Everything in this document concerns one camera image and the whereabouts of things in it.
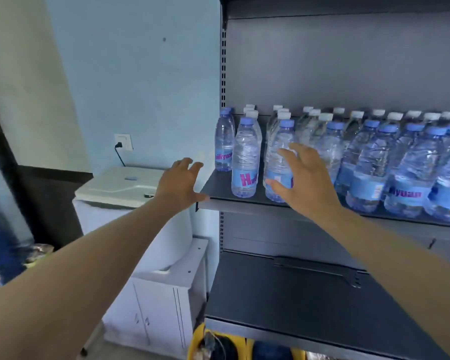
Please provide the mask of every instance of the person's right arm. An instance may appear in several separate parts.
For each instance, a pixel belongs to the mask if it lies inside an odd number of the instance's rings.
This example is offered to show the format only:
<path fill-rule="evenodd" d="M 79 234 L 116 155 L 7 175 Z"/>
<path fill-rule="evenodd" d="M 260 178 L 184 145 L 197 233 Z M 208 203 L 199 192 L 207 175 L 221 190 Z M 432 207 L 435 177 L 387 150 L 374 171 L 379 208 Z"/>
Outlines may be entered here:
<path fill-rule="evenodd" d="M 450 355 L 450 262 L 340 204 L 317 151 L 280 150 L 294 187 L 267 180 L 295 211 L 313 220 L 359 260 L 396 302 Z"/>

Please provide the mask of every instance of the bottle label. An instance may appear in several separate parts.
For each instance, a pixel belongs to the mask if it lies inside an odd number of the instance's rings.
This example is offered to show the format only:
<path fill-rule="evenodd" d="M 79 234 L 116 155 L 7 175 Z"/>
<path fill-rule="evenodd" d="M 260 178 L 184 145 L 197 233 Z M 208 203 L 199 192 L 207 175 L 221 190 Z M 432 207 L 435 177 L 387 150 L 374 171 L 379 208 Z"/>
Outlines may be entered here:
<path fill-rule="evenodd" d="M 352 184 L 350 185 L 350 194 L 356 198 L 368 201 L 377 201 L 380 199 L 382 190 L 384 189 L 383 182 L 377 182 L 366 178 L 359 178 L 354 175 Z"/>
<path fill-rule="evenodd" d="M 266 177 L 270 180 L 275 180 L 277 182 L 282 183 L 282 186 L 285 188 L 293 187 L 293 174 L 292 173 L 280 174 L 280 173 L 272 172 L 270 169 L 268 169 Z M 265 186 L 265 189 L 272 191 L 272 188 L 268 184 Z"/>
<path fill-rule="evenodd" d="M 215 149 L 215 162 L 232 163 L 232 149 Z"/>
<path fill-rule="evenodd" d="M 415 187 L 406 180 L 394 180 L 387 196 L 392 204 L 423 206 L 423 200 L 428 196 L 430 190 L 430 187 Z"/>
<path fill-rule="evenodd" d="M 353 169 L 342 164 L 337 176 L 337 183 L 350 187 L 353 180 Z"/>
<path fill-rule="evenodd" d="M 258 170 L 232 169 L 234 187 L 251 188 L 257 184 Z"/>
<path fill-rule="evenodd" d="M 450 187 L 442 184 L 435 184 L 431 189 L 428 198 L 434 205 L 445 207 L 450 210 Z"/>

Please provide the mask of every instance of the person's right hand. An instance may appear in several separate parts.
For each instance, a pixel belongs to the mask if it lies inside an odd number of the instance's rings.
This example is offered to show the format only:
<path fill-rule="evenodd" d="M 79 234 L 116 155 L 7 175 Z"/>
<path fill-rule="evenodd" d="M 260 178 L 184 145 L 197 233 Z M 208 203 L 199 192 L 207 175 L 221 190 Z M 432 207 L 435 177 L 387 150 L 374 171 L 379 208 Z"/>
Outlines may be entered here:
<path fill-rule="evenodd" d="M 331 217 L 342 209 L 327 168 L 315 149 L 291 143 L 290 149 L 279 149 L 293 173 L 293 187 L 285 188 L 276 180 L 267 179 L 273 191 L 303 216 L 317 221 Z"/>

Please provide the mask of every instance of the electrical outlet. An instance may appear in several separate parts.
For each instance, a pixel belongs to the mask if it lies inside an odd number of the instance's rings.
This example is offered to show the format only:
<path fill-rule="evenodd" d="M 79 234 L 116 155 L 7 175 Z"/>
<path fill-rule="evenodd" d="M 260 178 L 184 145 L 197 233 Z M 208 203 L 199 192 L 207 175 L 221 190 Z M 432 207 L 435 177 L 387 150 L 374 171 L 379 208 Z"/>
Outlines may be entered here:
<path fill-rule="evenodd" d="M 115 134 L 115 144 L 122 143 L 121 150 L 133 150 L 130 134 Z"/>

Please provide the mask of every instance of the yellow object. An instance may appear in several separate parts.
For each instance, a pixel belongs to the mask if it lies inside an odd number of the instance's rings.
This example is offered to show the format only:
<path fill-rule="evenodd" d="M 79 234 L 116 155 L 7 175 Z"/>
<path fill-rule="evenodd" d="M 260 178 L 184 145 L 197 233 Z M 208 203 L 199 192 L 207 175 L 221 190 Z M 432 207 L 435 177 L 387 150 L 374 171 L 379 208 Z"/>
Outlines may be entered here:
<path fill-rule="evenodd" d="M 246 360 L 253 360 L 252 351 L 254 343 L 255 340 L 251 338 L 246 339 Z M 293 360 L 305 360 L 305 351 L 293 347 L 290 348 L 290 351 L 292 352 Z"/>
<path fill-rule="evenodd" d="M 190 343 L 190 346 L 188 347 L 188 352 L 186 354 L 186 360 L 193 360 L 193 352 L 198 349 L 198 345 L 200 344 L 200 341 L 204 338 L 204 333 L 210 332 L 209 329 L 205 329 L 205 323 L 202 323 L 200 326 L 198 326 L 195 331 L 193 331 L 193 337 L 192 342 Z M 220 333 L 213 331 L 213 334 L 216 336 L 224 336 L 229 338 L 233 344 L 236 347 L 236 351 L 238 353 L 238 360 L 248 360 L 247 359 L 247 345 L 245 343 L 245 339 L 240 336 L 234 336 L 232 334 L 226 334 L 226 333 Z"/>

